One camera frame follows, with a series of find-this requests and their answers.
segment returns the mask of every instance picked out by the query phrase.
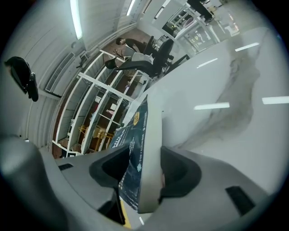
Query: ceiling light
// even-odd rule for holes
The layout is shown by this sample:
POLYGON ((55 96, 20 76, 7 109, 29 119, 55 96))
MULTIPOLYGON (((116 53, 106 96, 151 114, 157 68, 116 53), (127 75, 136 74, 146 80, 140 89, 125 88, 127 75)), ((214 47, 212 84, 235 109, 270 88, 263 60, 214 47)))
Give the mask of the ceiling light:
POLYGON ((208 62, 205 62, 205 63, 203 63, 203 64, 197 66, 197 68, 202 67, 202 66, 205 66, 205 65, 208 64, 208 63, 214 62, 214 61, 217 60, 217 59, 218 59, 218 58, 213 59, 213 60, 210 60, 210 61, 208 61, 208 62))
POLYGON ((262 98, 264 104, 289 103, 289 96, 266 97, 262 98))
POLYGON ((250 45, 242 46, 242 47, 240 47, 240 48, 237 48, 237 49, 235 49, 235 51, 245 50, 245 49, 247 49, 247 48, 250 48, 250 47, 252 47, 252 46, 257 46, 257 45, 259 45, 259 43, 258 43, 258 42, 255 42, 255 43, 252 43, 252 44, 250 44, 250 45))
POLYGON ((78 0, 70 0, 72 20, 76 32, 77 39, 81 39, 82 30, 80 25, 79 9, 78 9, 78 0))
POLYGON ((194 110, 217 109, 217 108, 228 108, 228 107, 230 107, 230 104, 228 102, 213 103, 213 104, 197 105, 194 107, 194 110))
POLYGON ((158 16, 161 14, 161 12, 163 11, 163 9, 164 9, 164 8, 161 8, 161 9, 159 10, 159 12, 158 12, 157 15, 155 16, 155 18, 158 18, 158 16))
POLYGON ((166 0, 166 1, 164 2, 164 4, 163 4, 163 7, 166 7, 167 4, 168 4, 170 1, 171 1, 171 0, 166 0))
POLYGON ((134 5, 134 3, 135 3, 135 0, 132 0, 130 6, 129 6, 129 8, 128 8, 128 11, 127 11, 127 13, 126 13, 127 16, 130 15, 131 8, 132 8, 132 6, 134 5))

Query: white wall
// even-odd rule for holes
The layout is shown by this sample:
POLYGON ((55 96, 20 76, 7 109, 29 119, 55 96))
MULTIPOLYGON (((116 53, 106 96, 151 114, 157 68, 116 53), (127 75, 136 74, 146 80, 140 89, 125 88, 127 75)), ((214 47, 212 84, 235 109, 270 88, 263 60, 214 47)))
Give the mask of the white wall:
POLYGON ((67 70, 62 74, 60 79, 58 80, 57 85, 55 86, 55 89, 53 90, 53 93, 59 96, 63 96, 66 88, 68 87, 69 83, 73 79, 74 76, 79 72, 79 69, 76 67, 79 66, 80 63, 80 57, 77 56, 75 60, 70 64, 70 66, 67 68, 67 70))
POLYGON ((142 20, 142 18, 140 18, 140 20, 138 21, 137 28, 150 36, 154 36, 155 39, 159 39, 163 35, 160 30, 155 28, 151 23, 142 20))

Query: chair backrest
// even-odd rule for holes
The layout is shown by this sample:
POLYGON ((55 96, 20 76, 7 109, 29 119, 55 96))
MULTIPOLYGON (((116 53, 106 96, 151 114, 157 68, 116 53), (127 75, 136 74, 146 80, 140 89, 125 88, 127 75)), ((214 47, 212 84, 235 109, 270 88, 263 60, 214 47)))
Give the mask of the chair backrest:
POLYGON ((108 60, 108 61, 106 61, 104 64, 105 64, 105 66, 106 66, 107 69, 114 69, 114 68, 117 67, 117 65, 116 65, 116 58, 113 58, 113 59, 111 59, 111 60, 108 60))
POLYGON ((159 48, 158 54, 154 58, 153 66, 154 69, 159 71, 164 66, 165 62, 168 60, 168 56, 172 51, 173 40, 168 39, 159 48))

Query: black slot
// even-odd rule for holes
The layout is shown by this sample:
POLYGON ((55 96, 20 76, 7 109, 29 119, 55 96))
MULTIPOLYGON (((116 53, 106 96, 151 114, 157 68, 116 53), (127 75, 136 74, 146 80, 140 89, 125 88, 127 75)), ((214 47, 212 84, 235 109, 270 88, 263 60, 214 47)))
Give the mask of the black slot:
POLYGON ((232 186, 226 188, 226 192, 228 193, 241 216, 245 215, 255 207, 254 202, 246 195, 241 187, 232 186))
POLYGON ((59 167, 60 171, 63 171, 65 169, 72 168, 73 165, 72 164, 63 164, 63 165, 59 165, 58 167, 59 167))
POLYGON ((163 198, 187 195, 199 184, 202 177, 202 171, 196 162, 164 146, 161 147, 161 168, 165 187, 161 189, 159 202, 163 198))
POLYGON ((119 199, 117 190, 115 190, 115 193, 111 201, 107 201, 98 211, 102 215, 121 225, 124 225, 126 223, 125 217, 122 213, 121 201, 119 199))

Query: white shelving unit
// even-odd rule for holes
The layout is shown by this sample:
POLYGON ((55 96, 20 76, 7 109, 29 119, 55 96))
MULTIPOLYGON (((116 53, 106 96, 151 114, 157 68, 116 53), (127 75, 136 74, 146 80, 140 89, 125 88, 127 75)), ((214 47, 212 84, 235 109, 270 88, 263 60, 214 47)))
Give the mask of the white shelving unit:
MULTIPOLYGON (((63 110, 63 113, 61 115, 59 127, 57 130, 56 135, 56 141, 53 141, 57 146, 61 147, 65 151, 67 151, 67 157, 68 156, 74 156, 74 155, 83 155, 87 152, 89 145, 93 138, 94 130, 96 129, 96 126, 98 124, 98 121, 100 119, 100 116, 105 117, 109 120, 108 126, 105 130, 105 133, 108 133, 109 129, 111 128, 111 125, 118 124, 114 121, 115 116, 121 106, 121 104, 126 102, 132 102, 134 99, 127 95, 127 92, 135 80, 136 76, 141 76, 141 80, 146 80, 146 83, 144 85, 141 85, 140 83, 138 85, 137 94, 134 92, 134 95, 140 95, 145 90, 146 85, 150 81, 150 78, 142 73, 141 71, 136 71, 133 78, 130 81, 130 86, 125 89, 123 93, 120 91, 117 91, 115 88, 117 87, 118 83, 120 82, 124 71, 119 71, 112 82, 107 85, 106 81, 108 77, 111 75, 113 70, 107 69, 104 66, 104 55, 108 55, 111 58, 115 58, 114 55, 109 54, 105 51, 100 51, 100 54, 96 57, 96 59, 89 65, 89 67, 83 72, 78 74, 78 82, 75 85, 74 89, 72 90, 71 94, 69 95, 69 98, 67 100, 67 103, 65 104, 65 108, 63 110), (80 92, 79 87, 85 84, 85 89, 80 92), (95 101, 96 97, 99 97, 99 92, 103 92, 104 95, 101 97, 101 100, 98 104, 98 107, 96 111, 94 112, 90 124, 86 129, 86 133, 84 136, 84 139, 81 144, 81 153, 79 152, 73 152, 71 149, 72 147, 77 144, 80 136, 80 130, 79 127, 81 127, 84 124, 85 118, 87 118, 88 113, 90 111, 90 108, 93 105, 93 102, 95 101), (116 108, 113 112, 113 115, 111 118, 108 118, 104 115, 102 115, 104 108, 107 105, 108 100, 110 99, 110 95, 114 95, 114 97, 117 97, 119 100, 117 102, 116 108), (61 131, 69 131, 70 127, 70 121, 75 115, 74 122, 71 125, 71 131, 70 135, 68 136, 68 146, 67 148, 61 146, 57 141, 59 141, 61 138, 60 132, 61 131)), ((104 145, 105 139, 102 140, 100 143, 99 150, 102 150, 102 147, 104 145)))

